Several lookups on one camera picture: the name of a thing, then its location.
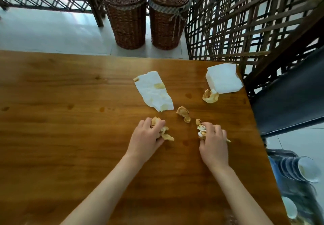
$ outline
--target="checkered fabric band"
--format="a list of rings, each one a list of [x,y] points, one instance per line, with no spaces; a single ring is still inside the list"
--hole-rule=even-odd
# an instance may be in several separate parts
[[[146,3],[146,0],[141,1],[140,3],[136,4],[136,5],[132,5],[132,6],[114,6],[114,5],[109,5],[117,10],[121,10],[121,11],[128,11],[128,10],[133,10],[135,8],[138,8],[139,6],[143,5]]]
[[[186,5],[180,6],[180,7],[169,7],[169,6],[161,6],[156,3],[154,3],[152,0],[148,0],[148,5],[153,8],[154,10],[166,13],[166,14],[173,14],[171,18],[169,18],[169,21],[172,21],[173,18],[175,18],[174,25],[173,25],[173,32],[172,32],[172,40],[174,40],[174,32],[176,30],[176,22],[177,17],[179,18],[179,27],[178,27],[178,36],[180,36],[180,24],[181,20],[186,20],[181,13],[187,11],[191,6],[191,1],[188,0],[188,3]]]

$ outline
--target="hand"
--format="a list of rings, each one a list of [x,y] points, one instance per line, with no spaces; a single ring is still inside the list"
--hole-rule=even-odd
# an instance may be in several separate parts
[[[202,123],[206,127],[206,139],[200,141],[201,158],[210,171],[228,167],[227,133],[220,125]]]
[[[164,120],[159,120],[151,128],[152,118],[141,120],[134,130],[128,145],[125,156],[134,158],[140,164],[144,164],[155,153],[156,149],[162,145],[164,139],[159,138],[159,132],[165,125]]]

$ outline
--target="person's left hand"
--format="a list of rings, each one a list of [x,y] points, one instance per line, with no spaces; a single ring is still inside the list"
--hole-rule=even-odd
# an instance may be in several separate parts
[[[164,139],[159,137],[159,132],[165,125],[164,120],[159,120],[156,125],[151,128],[152,118],[141,120],[134,130],[128,145],[125,156],[131,157],[144,164],[150,159],[155,151],[162,145]]]

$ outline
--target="woven basket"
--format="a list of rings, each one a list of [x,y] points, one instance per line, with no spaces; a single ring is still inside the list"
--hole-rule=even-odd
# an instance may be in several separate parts
[[[145,43],[146,0],[103,0],[118,46],[136,49]]]
[[[179,45],[191,0],[148,0],[152,43],[170,50]]]

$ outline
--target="crumpled tissue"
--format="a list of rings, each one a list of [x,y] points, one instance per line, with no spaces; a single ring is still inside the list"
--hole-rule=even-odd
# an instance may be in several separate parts
[[[243,87],[236,74],[236,64],[224,63],[207,68],[206,79],[210,90],[219,94],[237,92]]]
[[[135,85],[148,106],[154,107],[158,112],[173,110],[172,99],[156,71],[139,75]]]

